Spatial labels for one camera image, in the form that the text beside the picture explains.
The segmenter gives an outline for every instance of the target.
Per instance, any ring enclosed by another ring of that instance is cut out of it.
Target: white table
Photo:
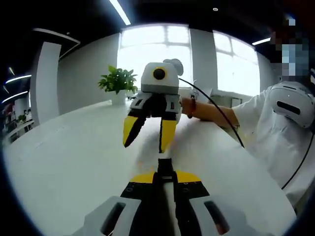
[[[31,121],[27,121],[23,124],[18,124],[18,126],[13,129],[10,133],[8,133],[5,138],[3,139],[5,145],[9,144],[9,140],[11,138],[12,135],[14,134],[19,134],[19,132],[24,129],[25,127],[29,126],[29,125],[32,125],[34,123],[34,120],[31,120]]]
[[[7,148],[13,188],[44,235],[73,233],[86,214],[110,196],[120,196],[134,174],[156,170],[158,158],[167,157],[176,170],[198,175],[211,195],[241,209],[259,231],[280,235],[295,219],[268,173],[214,123],[183,115],[174,145],[159,154],[156,118],[146,121],[130,147],[123,147],[126,113],[127,106],[95,104],[48,121]]]

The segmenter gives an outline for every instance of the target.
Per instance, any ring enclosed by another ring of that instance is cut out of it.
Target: potted plant
[[[112,92],[113,105],[125,104],[126,91],[133,93],[138,91],[137,86],[134,85],[137,75],[133,75],[133,70],[122,70],[111,65],[108,66],[108,71],[110,72],[109,75],[101,75],[103,78],[98,82],[99,88],[104,89],[105,92]]]

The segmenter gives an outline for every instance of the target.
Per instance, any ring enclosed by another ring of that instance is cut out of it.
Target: green leaves
[[[98,82],[100,89],[104,89],[105,92],[115,91],[116,94],[120,90],[132,91],[133,93],[138,91],[138,87],[133,85],[136,81],[135,76],[137,76],[133,75],[133,70],[122,70],[109,65],[108,71],[110,72],[109,75],[101,75],[103,79]]]

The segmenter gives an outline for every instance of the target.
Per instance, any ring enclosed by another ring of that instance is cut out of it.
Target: black ceiling
[[[279,25],[283,12],[274,0],[119,0],[131,25],[173,22],[189,24],[190,28],[218,30],[248,43],[270,36],[271,29]],[[66,34],[84,45],[99,38],[117,33],[125,25],[109,0],[54,0],[11,1],[6,7],[5,45],[7,68],[15,75],[30,72],[33,58],[43,40],[61,40],[55,36],[32,31],[43,28]],[[73,46],[68,40],[62,42],[62,50]],[[257,45],[257,50],[271,61],[277,60],[275,50],[268,43]],[[13,75],[7,70],[2,83]],[[7,85],[1,90],[3,100],[29,88],[22,80]]]

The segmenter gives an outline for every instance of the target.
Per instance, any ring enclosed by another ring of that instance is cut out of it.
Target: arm
[[[191,108],[192,108],[192,101],[190,98],[183,97],[182,100],[182,107],[183,107],[183,114],[191,114]],[[226,117],[230,120],[233,126],[236,126],[239,124],[233,110],[228,107],[222,107],[219,106],[221,110],[224,112]],[[224,116],[220,113],[220,111],[212,104],[205,104],[196,102],[196,110],[192,114],[194,117],[212,121],[218,126],[221,127],[230,127]]]

